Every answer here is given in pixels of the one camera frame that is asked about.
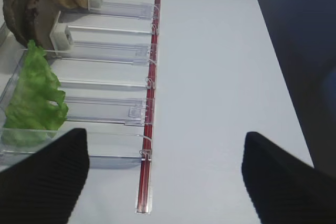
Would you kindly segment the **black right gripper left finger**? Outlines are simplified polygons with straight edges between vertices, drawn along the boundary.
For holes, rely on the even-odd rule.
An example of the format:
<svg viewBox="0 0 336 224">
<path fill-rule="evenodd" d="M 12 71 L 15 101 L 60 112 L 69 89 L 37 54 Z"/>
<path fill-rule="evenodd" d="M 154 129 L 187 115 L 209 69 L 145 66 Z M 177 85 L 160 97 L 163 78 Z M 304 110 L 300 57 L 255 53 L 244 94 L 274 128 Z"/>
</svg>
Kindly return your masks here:
<svg viewBox="0 0 336 224">
<path fill-rule="evenodd" d="M 89 173 L 87 131 L 72 129 L 1 172 L 1 223 L 67 223 Z"/>
</svg>

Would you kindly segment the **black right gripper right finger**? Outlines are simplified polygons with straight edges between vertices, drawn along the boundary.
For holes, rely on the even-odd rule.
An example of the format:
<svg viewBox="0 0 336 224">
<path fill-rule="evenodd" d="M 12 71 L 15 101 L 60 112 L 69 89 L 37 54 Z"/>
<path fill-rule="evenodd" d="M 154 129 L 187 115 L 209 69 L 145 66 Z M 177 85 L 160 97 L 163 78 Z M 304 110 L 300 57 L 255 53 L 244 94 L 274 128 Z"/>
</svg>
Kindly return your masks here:
<svg viewBox="0 0 336 224">
<path fill-rule="evenodd" d="M 246 134 L 241 171 L 261 223 L 335 223 L 335 178 L 258 132 Z"/>
</svg>

